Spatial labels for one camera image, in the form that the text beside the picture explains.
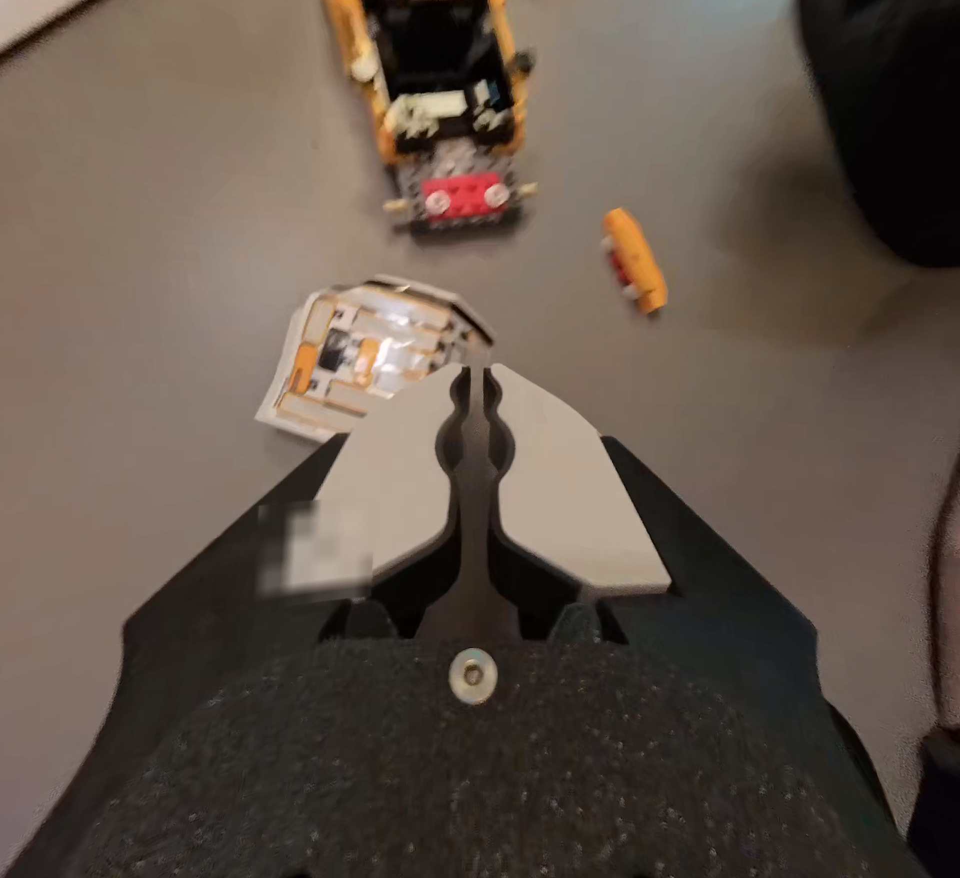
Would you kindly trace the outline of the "orange white red lego subassembly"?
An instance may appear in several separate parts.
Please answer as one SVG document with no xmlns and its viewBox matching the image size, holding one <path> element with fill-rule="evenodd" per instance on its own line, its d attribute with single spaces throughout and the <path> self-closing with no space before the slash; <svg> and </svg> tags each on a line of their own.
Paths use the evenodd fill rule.
<svg viewBox="0 0 960 878">
<path fill-rule="evenodd" d="M 618 207 L 602 221 L 601 248 L 610 263 L 621 292 L 645 316 L 653 317 L 666 307 L 666 279 L 639 221 Z"/>
</svg>

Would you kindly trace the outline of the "yellow lego car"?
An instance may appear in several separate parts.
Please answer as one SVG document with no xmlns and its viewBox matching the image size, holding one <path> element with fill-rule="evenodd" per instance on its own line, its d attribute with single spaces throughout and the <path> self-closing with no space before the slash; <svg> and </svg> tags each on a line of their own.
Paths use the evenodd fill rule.
<svg viewBox="0 0 960 878">
<path fill-rule="evenodd" d="M 527 80 L 506 0 L 324 0 L 343 69 L 370 115 L 412 233 L 512 225 L 536 192 L 520 182 Z"/>
</svg>

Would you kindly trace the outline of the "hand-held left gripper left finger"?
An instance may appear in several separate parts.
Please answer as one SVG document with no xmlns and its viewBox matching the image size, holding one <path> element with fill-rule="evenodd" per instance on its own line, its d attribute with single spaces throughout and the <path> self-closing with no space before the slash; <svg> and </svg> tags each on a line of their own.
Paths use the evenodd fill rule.
<svg viewBox="0 0 960 878">
<path fill-rule="evenodd" d="M 371 412 L 315 497 L 317 583 L 378 603 L 402 638 L 417 634 L 461 572 L 456 470 L 470 375 L 445 366 Z"/>
</svg>

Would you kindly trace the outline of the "beige shirt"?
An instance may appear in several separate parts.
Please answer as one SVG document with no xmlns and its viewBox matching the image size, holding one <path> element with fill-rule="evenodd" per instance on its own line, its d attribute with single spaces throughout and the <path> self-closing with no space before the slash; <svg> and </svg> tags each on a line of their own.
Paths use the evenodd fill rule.
<svg viewBox="0 0 960 878">
<path fill-rule="evenodd" d="M 929 681 L 938 728 L 959 733 L 959 454 L 954 455 L 926 557 Z"/>
</svg>

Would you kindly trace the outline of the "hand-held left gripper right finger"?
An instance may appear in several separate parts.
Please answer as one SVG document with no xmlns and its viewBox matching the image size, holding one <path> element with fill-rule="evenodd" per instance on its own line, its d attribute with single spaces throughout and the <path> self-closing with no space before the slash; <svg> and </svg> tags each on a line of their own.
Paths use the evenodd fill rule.
<svg viewBox="0 0 960 878">
<path fill-rule="evenodd" d="M 601 433 L 502 364 L 484 370 L 494 468 L 487 571 L 525 640 L 564 610 L 666 595 L 673 584 Z"/>
</svg>

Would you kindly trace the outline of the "lego sticker sheet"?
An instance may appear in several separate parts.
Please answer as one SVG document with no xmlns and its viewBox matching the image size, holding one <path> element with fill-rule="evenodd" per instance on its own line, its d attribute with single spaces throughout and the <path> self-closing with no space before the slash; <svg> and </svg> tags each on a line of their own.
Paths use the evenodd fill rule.
<svg viewBox="0 0 960 878">
<path fill-rule="evenodd" d="M 254 419 L 323 444 L 495 342 L 489 323 L 453 292 L 390 274 L 329 286 L 294 311 Z"/>
</svg>

